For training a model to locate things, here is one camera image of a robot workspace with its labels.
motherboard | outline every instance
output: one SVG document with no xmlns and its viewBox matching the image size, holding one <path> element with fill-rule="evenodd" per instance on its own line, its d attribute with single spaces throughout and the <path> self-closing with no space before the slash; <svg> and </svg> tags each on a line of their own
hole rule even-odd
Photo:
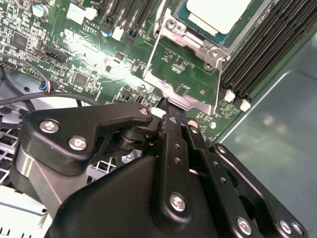
<svg viewBox="0 0 317 238">
<path fill-rule="evenodd" d="M 155 106 L 166 92 L 217 138 L 317 29 L 317 0 L 0 0 L 0 54 L 56 89 Z M 0 66 L 35 80 L 14 59 Z"/>
</svg>

surface-mount component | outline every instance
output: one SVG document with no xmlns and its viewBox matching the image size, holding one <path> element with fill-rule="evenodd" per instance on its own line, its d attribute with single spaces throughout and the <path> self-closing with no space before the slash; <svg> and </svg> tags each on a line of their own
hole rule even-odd
<svg viewBox="0 0 317 238">
<path fill-rule="evenodd" d="M 12 36 L 11 45 L 19 50 L 26 50 L 28 45 L 28 38 L 21 35 L 20 33 L 14 32 Z"/>
<path fill-rule="evenodd" d="M 83 74 L 78 72 L 78 73 L 76 73 L 76 76 L 74 78 L 74 83 L 76 85 L 84 87 L 86 85 L 87 80 L 88 80 L 87 76 L 84 76 Z"/>
</svg>

black ram slot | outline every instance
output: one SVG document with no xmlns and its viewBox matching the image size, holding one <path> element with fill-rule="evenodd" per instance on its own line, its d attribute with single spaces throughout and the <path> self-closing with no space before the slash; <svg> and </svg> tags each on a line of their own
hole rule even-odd
<svg viewBox="0 0 317 238">
<path fill-rule="evenodd" d="M 133 44 L 145 19 L 148 17 L 148 14 L 154 2 L 155 0 L 147 0 L 146 3 L 142 6 L 142 10 L 140 11 L 139 18 L 137 19 L 137 21 L 133 24 L 133 27 L 131 28 L 130 34 L 125 42 L 126 44 L 130 46 Z"/>
<path fill-rule="evenodd" d="M 254 81 L 249 87 L 245 88 L 244 91 L 247 95 L 251 94 L 256 87 L 266 78 L 268 73 L 278 64 L 278 62 L 283 59 L 283 57 L 287 54 L 287 52 L 292 49 L 292 47 L 300 41 L 303 34 L 307 32 L 309 28 L 313 26 L 313 24 L 317 20 L 317 14 L 315 11 L 315 15 L 313 18 L 307 19 L 308 23 L 304 27 L 299 27 L 296 29 L 296 37 L 292 38 L 290 41 L 286 41 L 286 44 L 283 48 L 280 48 L 277 50 L 276 55 L 277 57 L 274 57 L 273 60 L 270 60 L 268 64 L 266 64 L 264 67 L 262 67 L 257 74 L 252 78 L 252 81 Z"/>
<path fill-rule="evenodd" d="M 240 68 L 241 63 L 246 60 L 252 50 L 261 43 L 261 39 L 276 24 L 279 14 L 286 9 L 291 2 L 288 0 L 280 0 L 270 11 L 264 22 L 258 27 L 251 39 L 243 46 L 240 52 L 232 59 L 223 71 L 222 77 L 225 81 L 229 81 L 234 73 Z"/>
<path fill-rule="evenodd" d="M 249 95 L 288 51 L 317 27 L 316 6 L 317 0 L 280 0 L 227 65 L 222 86 L 250 100 Z"/>
<path fill-rule="evenodd" d="M 261 66 L 261 64 L 258 62 L 259 59 L 263 58 L 264 60 L 267 60 L 267 58 L 269 58 L 269 53 L 272 50 L 275 50 L 274 44 L 280 45 L 283 42 L 281 33 L 290 33 L 287 31 L 288 25 L 292 25 L 294 22 L 296 22 L 296 19 L 299 15 L 297 14 L 297 17 L 292 16 L 294 16 L 298 9 L 300 9 L 302 6 L 303 5 L 296 4 L 293 5 L 289 11 L 284 11 L 283 16 L 280 17 L 280 20 L 278 21 L 279 24 L 272 28 L 272 31 L 264 37 L 262 43 L 252 52 L 252 56 L 244 61 L 240 70 L 234 75 L 236 80 L 233 85 L 238 91 L 249 82 L 248 80 L 244 80 L 244 78 L 246 75 L 250 75 L 250 69 L 252 69 L 254 65 Z"/>
<path fill-rule="evenodd" d="M 113 8 L 112 14 L 107 16 L 107 23 L 113 25 L 121 14 L 126 0 L 119 0 Z"/>
<path fill-rule="evenodd" d="M 107 12 L 108 5 L 109 5 L 110 0 L 103 0 L 101 5 L 98 7 L 98 16 L 104 16 L 105 13 Z"/>
<path fill-rule="evenodd" d="M 308 4 L 305 7 L 304 11 L 301 12 L 301 14 L 297 18 L 294 18 L 288 22 L 288 27 L 283 30 L 283 33 L 280 34 L 277 39 L 275 39 L 275 45 L 272 45 L 272 47 L 269 48 L 269 51 L 266 55 L 261 56 L 261 60 L 257 63 L 259 67 L 253 68 L 248 73 L 248 78 L 251 80 L 244 80 L 244 84 L 239 85 L 238 89 L 241 89 L 242 91 L 249 91 L 248 88 L 250 87 L 250 84 L 251 87 L 253 87 L 253 84 L 257 85 L 258 80 L 256 79 L 256 77 L 259 74 L 260 70 L 276 59 L 274 56 L 278 55 L 279 49 L 286 48 L 288 43 L 292 43 L 292 46 L 297 43 L 295 39 L 297 38 L 296 32 L 299 31 L 298 29 L 302 29 L 303 26 L 305 28 L 305 25 L 309 24 L 312 20 L 312 17 L 314 18 L 314 4 L 316 3 L 312 1 L 312 4 Z"/>
<path fill-rule="evenodd" d="M 126 11 L 126 17 L 122 18 L 122 22 L 124 20 L 126 20 L 124 28 L 127 28 L 130 25 L 130 23 L 133 20 L 134 15 L 137 14 L 137 9 L 138 9 L 139 3 L 140 3 L 140 0 L 138 0 L 138 1 L 132 0 L 131 1 L 129 8 Z"/>
</svg>

capacitor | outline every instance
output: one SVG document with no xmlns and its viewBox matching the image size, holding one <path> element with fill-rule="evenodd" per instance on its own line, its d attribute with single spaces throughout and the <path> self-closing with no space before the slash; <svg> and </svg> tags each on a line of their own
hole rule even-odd
<svg viewBox="0 0 317 238">
<path fill-rule="evenodd" d="M 36 17 L 46 17 L 49 14 L 49 9 L 47 6 L 40 4 L 32 7 L 33 15 Z"/>
</svg>

white label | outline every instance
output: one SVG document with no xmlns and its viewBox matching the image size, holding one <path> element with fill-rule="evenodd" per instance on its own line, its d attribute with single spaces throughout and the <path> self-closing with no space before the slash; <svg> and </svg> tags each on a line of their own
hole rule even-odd
<svg viewBox="0 0 317 238">
<path fill-rule="evenodd" d="M 67 12 L 67 18 L 70 20 L 73 20 L 74 22 L 77 22 L 79 25 L 83 24 L 84 17 L 85 17 L 85 11 L 81 9 L 80 7 L 76 6 L 75 4 L 71 3 L 69 5 L 69 9 Z"/>
</svg>

